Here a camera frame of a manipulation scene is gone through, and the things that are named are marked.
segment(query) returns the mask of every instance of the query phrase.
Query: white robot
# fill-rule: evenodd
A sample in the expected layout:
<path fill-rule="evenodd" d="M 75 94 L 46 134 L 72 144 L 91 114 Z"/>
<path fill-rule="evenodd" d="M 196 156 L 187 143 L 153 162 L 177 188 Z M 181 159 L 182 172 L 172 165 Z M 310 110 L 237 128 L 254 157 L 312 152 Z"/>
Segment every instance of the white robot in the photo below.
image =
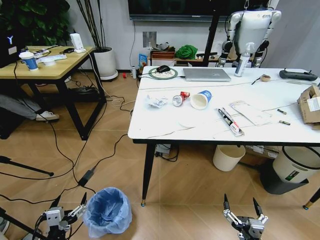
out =
<path fill-rule="evenodd" d="M 228 17 L 227 39 L 222 44 L 217 67 L 224 67 L 233 43 L 238 58 L 232 66 L 236 67 L 240 55 L 245 52 L 246 44 L 249 42 L 254 43 L 249 53 L 255 53 L 251 67 L 260 67 L 263 53 L 269 46 L 268 37 L 281 19 L 281 12 L 268 8 L 268 2 L 268 0 L 246 0 L 244 5 L 246 10 L 234 12 Z"/>

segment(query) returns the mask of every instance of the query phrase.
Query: plant pot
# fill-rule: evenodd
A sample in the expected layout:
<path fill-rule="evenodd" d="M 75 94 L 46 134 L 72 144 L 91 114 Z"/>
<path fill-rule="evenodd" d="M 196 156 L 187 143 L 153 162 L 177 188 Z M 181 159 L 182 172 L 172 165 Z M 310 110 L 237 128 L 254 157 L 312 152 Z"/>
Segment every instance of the plant pot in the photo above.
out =
<path fill-rule="evenodd" d="M 104 52 L 94 52 L 96 65 L 100 73 L 100 79 L 112 81 L 118 76 L 116 70 L 115 52 L 111 47 L 106 47 Z"/>

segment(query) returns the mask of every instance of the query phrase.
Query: blue trash bag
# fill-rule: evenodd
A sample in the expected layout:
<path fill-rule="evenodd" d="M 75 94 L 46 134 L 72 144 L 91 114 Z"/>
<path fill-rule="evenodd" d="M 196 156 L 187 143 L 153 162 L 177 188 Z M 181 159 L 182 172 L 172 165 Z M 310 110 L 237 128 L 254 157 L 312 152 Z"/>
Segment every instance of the blue trash bag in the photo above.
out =
<path fill-rule="evenodd" d="M 128 197 L 115 187 L 107 187 L 93 195 L 87 203 L 83 222 L 90 238 L 105 234 L 122 234 L 132 221 Z"/>

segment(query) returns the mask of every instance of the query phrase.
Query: television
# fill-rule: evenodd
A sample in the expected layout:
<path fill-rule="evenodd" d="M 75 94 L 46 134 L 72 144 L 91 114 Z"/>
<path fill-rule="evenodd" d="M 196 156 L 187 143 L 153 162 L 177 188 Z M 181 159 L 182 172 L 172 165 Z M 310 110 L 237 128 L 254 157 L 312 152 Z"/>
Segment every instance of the television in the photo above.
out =
<path fill-rule="evenodd" d="M 220 8 L 220 21 L 243 11 L 246 0 L 128 0 L 129 17 L 139 21 L 210 22 L 214 1 Z"/>

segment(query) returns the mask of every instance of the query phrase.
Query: blue paper cup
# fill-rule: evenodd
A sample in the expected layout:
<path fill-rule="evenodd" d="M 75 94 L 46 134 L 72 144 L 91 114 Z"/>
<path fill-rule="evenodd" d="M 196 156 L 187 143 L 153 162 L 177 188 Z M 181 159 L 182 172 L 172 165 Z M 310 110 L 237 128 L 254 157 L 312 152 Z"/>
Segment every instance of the blue paper cup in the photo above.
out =
<path fill-rule="evenodd" d="M 35 55 L 32 52 L 24 51 L 19 54 L 25 64 L 28 66 L 30 71 L 38 70 L 38 65 L 36 63 Z"/>
<path fill-rule="evenodd" d="M 191 106 L 195 109 L 202 110 L 205 109 L 208 106 L 208 103 L 210 102 L 212 98 L 211 92 L 208 90 L 201 91 L 195 95 L 191 96 L 190 103 Z"/>

